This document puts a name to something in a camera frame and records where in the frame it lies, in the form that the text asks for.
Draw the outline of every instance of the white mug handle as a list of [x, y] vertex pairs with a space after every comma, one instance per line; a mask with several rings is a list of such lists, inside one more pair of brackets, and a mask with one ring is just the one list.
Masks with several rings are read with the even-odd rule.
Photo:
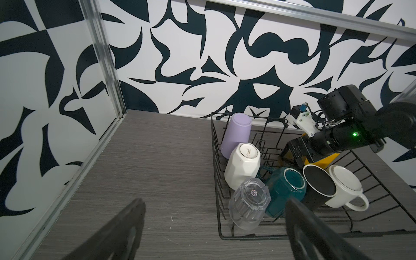
[[367, 210], [368, 209], [368, 206], [370, 205], [370, 203], [368, 202], [367, 197], [364, 194], [362, 194], [362, 193], [360, 195], [358, 195], [358, 197], [360, 197], [364, 201], [364, 205], [363, 206], [355, 206], [355, 205], [352, 205], [349, 202], [345, 203], [345, 205], [348, 208], [350, 208], [352, 210], [355, 210], [355, 211], [364, 211], [364, 210]]

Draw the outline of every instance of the dish rack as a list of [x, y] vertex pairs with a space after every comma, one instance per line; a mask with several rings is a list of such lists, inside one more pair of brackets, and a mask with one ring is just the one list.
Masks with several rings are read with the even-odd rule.
[[[218, 234], [223, 240], [282, 240], [288, 239], [284, 218], [264, 216], [260, 225], [245, 231], [235, 226], [228, 212], [228, 202], [234, 193], [224, 179], [227, 159], [222, 156], [220, 145], [230, 120], [230, 113], [211, 113], [212, 150], [215, 180], [215, 200], [217, 206]], [[252, 126], [249, 142], [261, 152], [261, 163], [277, 166], [279, 154], [288, 140], [302, 135], [299, 131], [288, 129], [287, 120], [251, 116], [253, 122], [262, 122], [264, 126]], [[270, 128], [281, 124], [282, 128]], [[352, 171], [363, 186], [363, 193], [369, 199], [369, 209], [357, 212], [348, 207], [330, 208], [321, 206], [314, 213], [329, 227], [344, 238], [377, 237], [394, 234], [416, 233], [416, 219], [406, 210], [388, 188], [377, 178], [354, 151], [345, 151], [332, 164], [343, 166]], [[265, 179], [269, 172], [262, 172]], [[360, 200], [352, 201], [360, 205]]]

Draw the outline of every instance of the black mug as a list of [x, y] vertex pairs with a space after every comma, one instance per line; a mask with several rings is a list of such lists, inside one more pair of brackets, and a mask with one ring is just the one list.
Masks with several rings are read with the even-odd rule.
[[337, 193], [337, 186], [331, 176], [321, 167], [307, 164], [303, 167], [306, 193], [302, 203], [311, 211], [316, 210]]

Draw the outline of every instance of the mug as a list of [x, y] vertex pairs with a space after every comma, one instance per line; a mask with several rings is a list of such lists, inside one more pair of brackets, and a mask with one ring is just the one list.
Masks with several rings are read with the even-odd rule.
[[231, 153], [224, 177], [228, 186], [238, 189], [247, 178], [255, 177], [260, 167], [261, 153], [250, 143], [241, 143]]
[[239, 143], [248, 143], [251, 131], [251, 118], [244, 113], [235, 113], [231, 116], [224, 138], [221, 143], [221, 153], [227, 159]]
[[[342, 166], [331, 165], [327, 172], [334, 180], [337, 186], [337, 194], [325, 204], [331, 208], [339, 208], [343, 205], [355, 211], [364, 211], [368, 209], [369, 202], [363, 194], [363, 187], [359, 179], [349, 170]], [[364, 201], [363, 206], [355, 206], [350, 203], [356, 197]]]
[[269, 189], [258, 178], [246, 179], [228, 203], [233, 222], [241, 229], [252, 230], [263, 219], [270, 202]]
[[302, 171], [306, 181], [306, 193], [301, 202], [308, 209], [314, 211], [335, 197], [337, 186], [324, 169], [314, 164], [307, 164]]
[[303, 199], [306, 192], [305, 180], [297, 170], [290, 167], [272, 168], [262, 165], [261, 168], [273, 172], [266, 181], [271, 197], [266, 214], [279, 218], [284, 214], [289, 198]]

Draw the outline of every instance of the mug rim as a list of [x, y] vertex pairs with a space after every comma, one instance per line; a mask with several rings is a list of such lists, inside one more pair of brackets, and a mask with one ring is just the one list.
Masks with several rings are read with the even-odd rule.
[[[334, 192], [334, 194], [332, 194], [332, 195], [323, 194], [322, 192], [320, 192], [320, 191], [318, 191], [317, 189], [315, 189], [315, 187], [314, 187], [314, 186], [312, 186], [312, 185], [309, 183], [308, 179], [307, 179], [307, 178], [306, 178], [306, 176], [305, 176], [305, 168], [306, 168], [306, 167], [309, 167], [309, 166], [315, 166], [315, 167], [317, 167], [317, 168], [319, 168], [319, 169], [323, 170], [326, 174], [328, 174], [329, 178], [331, 179], [331, 181], [334, 183], [334, 186], [335, 186], [335, 192]], [[312, 189], [314, 189], [317, 193], [319, 193], [319, 194], [321, 194], [321, 195], [323, 195], [323, 196], [325, 196], [325, 197], [328, 197], [328, 198], [333, 198], [333, 197], [335, 197], [335, 196], [336, 196], [336, 194], [338, 193], [338, 190], [337, 190], [337, 184], [336, 184], [336, 183], [335, 183], [335, 181], [332, 179], [331, 175], [330, 175], [330, 174], [329, 174], [326, 170], [322, 169], [321, 167], [316, 166], [316, 165], [314, 165], [314, 164], [307, 164], [307, 165], [303, 166], [302, 173], [303, 173], [303, 177], [305, 178], [306, 182], [307, 182], [307, 183], [309, 184], [309, 186], [310, 186], [310, 187], [312, 187]]]
[[348, 192], [349, 194], [351, 194], [351, 195], [359, 195], [359, 194], [361, 194], [362, 192], [363, 192], [363, 186], [362, 186], [362, 184], [361, 184], [361, 182], [360, 182], [360, 184], [361, 184], [361, 189], [359, 190], [359, 191], [356, 191], [356, 190], [353, 190], [353, 189], [351, 189], [351, 188], [349, 188], [348, 186], [346, 186], [345, 184], [343, 184], [338, 178], [337, 178], [337, 176], [335, 175], [335, 173], [334, 173], [334, 168], [336, 167], [336, 166], [338, 166], [338, 167], [342, 167], [342, 168], [344, 168], [344, 169], [346, 169], [346, 170], [348, 170], [347, 168], [345, 168], [345, 167], [343, 167], [343, 166], [340, 166], [340, 165], [335, 165], [335, 164], [333, 164], [333, 165], [331, 165], [330, 167], [328, 167], [328, 171], [326, 171], [328, 174], [329, 174], [329, 176], [332, 178], [332, 180], [334, 181], [334, 183], [335, 183], [335, 185], [336, 186], [339, 186], [341, 189], [343, 189], [344, 191], [346, 191], [346, 192]]
[[[296, 186], [294, 186], [293, 184], [291, 184], [291, 183], [290, 183], [290, 181], [288, 181], [288, 180], [287, 180], [287, 178], [286, 178], [286, 171], [288, 171], [288, 170], [295, 171], [297, 174], [299, 174], [299, 175], [300, 175], [300, 177], [301, 177], [301, 178], [302, 178], [302, 180], [303, 180], [303, 186], [302, 186], [302, 187], [296, 187]], [[284, 171], [283, 171], [283, 176], [285, 177], [286, 182], [287, 182], [287, 183], [289, 183], [289, 185], [290, 185], [290, 186], [292, 186], [294, 189], [303, 189], [303, 188], [305, 187], [305, 185], [306, 185], [306, 183], [305, 183], [305, 178], [302, 176], [302, 174], [300, 174], [300, 172], [298, 172], [297, 170], [295, 170], [295, 169], [293, 169], [293, 168], [289, 168], [289, 167], [287, 167], [286, 169], [284, 169]]]

